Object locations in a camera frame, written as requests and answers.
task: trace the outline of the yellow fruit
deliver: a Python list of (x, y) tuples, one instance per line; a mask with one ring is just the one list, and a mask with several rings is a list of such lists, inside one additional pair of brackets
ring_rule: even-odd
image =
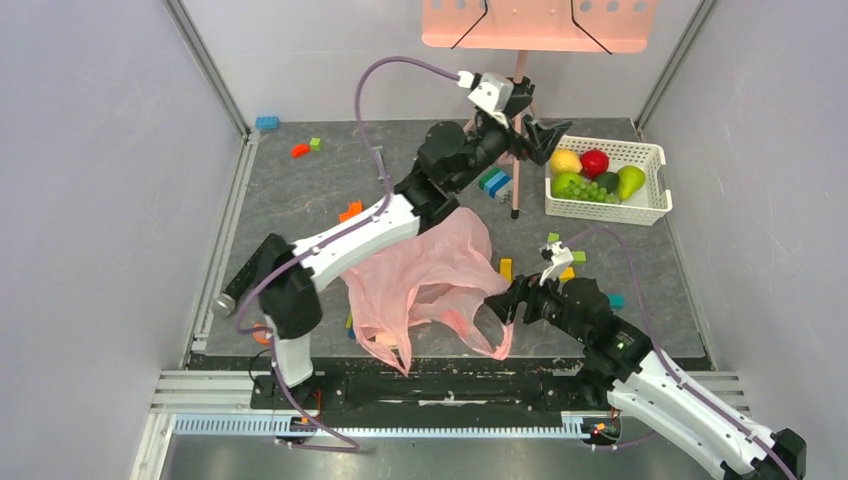
[(580, 157), (571, 150), (558, 148), (551, 155), (551, 173), (559, 175), (565, 172), (580, 173), (583, 165), (580, 163)]

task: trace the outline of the gray tabletop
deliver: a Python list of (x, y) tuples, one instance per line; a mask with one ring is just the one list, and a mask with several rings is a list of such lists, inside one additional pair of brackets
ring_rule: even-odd
[[(368, 134), (374, 145), (384, 146), (384, 158), (393, 179), (399, 181), (410, 170), (413, 155), (433, 121), (370, 122)], [(569, 135), (636, 141), (627, 119), (576, 120)], [(308, 143), (312, 137), (323, 140), (323, 149), (293, 159), (291, 148)], [(489, 229), (493, 245), (492, 264), (501, 257), (513, 259), (515, 273), (533, 273), (543, 268), (538, 247), (548, 232), (567, 239), (601, 222), (551, 217), (544, 213), (544, 172), (532, 164), (521, 168), (521, 215), (510, 218), (510, 206), (486, 197), (476, 186), (459, 195), (460, 204), (471, 208)], [(260, 139), (247, 193), (239, 217), (224, 281), (228, 282), (270, 232), (294, 241), (318, 233), (338, 223), (338, 214), (348, 202), (364, 205), (379, 200), (383, 188), (376, 168), (359, 140), (353, 122), (289, 123), (263, 134)], [(663, 347), (677, 357), (704, 355), (687, 287), (678, 263), (666, 221), (651, 227), (610, 224), (621, 233), (634, 254), (642, 279), (651, 321)], [(635, 291), (624, 256), (609, 235), (596, 235), (574, 247), (586, 252), (588, 261), (576, 267), (578, 276), (595, 278), (607, 293), (626, 299), (619, 312), (641, 327)], [(320, 294), (323, 321), (312, 332), (314, 356), (366, 356), (362, 347), (348, 338), (344, 322), (349, 312), (347, 287), (340, 279)], [(248, 320), (261, 321), (253, 306)], [(497, 318), (483, 307), (475, 319), (490, 343), (501, 341)], [(477, 356), (459, 340), (453, 330), (431, 323), (410, 331), (413, 355)], [(207, 341), (208, 355), (252, 355), (261, 347), (252, 337), (238, 335), (229, 321), (216, 319)], [(582, 346), (546, 322), (515, 327), (511, 356), (580, 357)]]

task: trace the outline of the white wall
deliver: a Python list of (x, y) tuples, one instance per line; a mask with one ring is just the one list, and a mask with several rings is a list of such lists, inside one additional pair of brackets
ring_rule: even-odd
[(238, 139), (159, 0), (0, 5), (0, 478), (126, 478)]
[(649, 124), (716, 359), (848, 478), (848, 3), (725, 1)]
[[(425, 46), (421, 0), (185, 3), (248, 122), (257, 115), (350, 120), (359, 77), (389, 55), (420, 58), (450, 71), (511, 75), (515, 68), (512, 51)], [(530, 53), (527, 75), (538, 86), (540, 113), (638, 115), (697, 4), (660, 0), (649, 46), (639, 54)], [(381, 68), (363, 95), (370, 119), (462, 118), (469, 111), (455, 85), (412, 66)]]

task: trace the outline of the yellow block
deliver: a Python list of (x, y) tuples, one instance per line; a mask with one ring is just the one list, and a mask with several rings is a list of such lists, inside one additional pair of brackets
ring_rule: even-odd
[(565, 269), (564, 272), (562, 272), (562, 275), (559, 276), (559, 281), (565, 283), (576, 276), (577, 273), (574, 272), (574, 268), (568, 267)]
[(507, 282), (512, 282), (512, 259), (511, 258), (502, 258), (501, 259), (501, 275), (506, 279)]

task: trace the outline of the green pear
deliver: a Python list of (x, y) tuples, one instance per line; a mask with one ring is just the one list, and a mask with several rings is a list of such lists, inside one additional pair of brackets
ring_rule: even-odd
[(639, 167), (627, 165), (618, 171), (618, 198), (622, 201), (630, 198), (645, 184), (645, 172)]

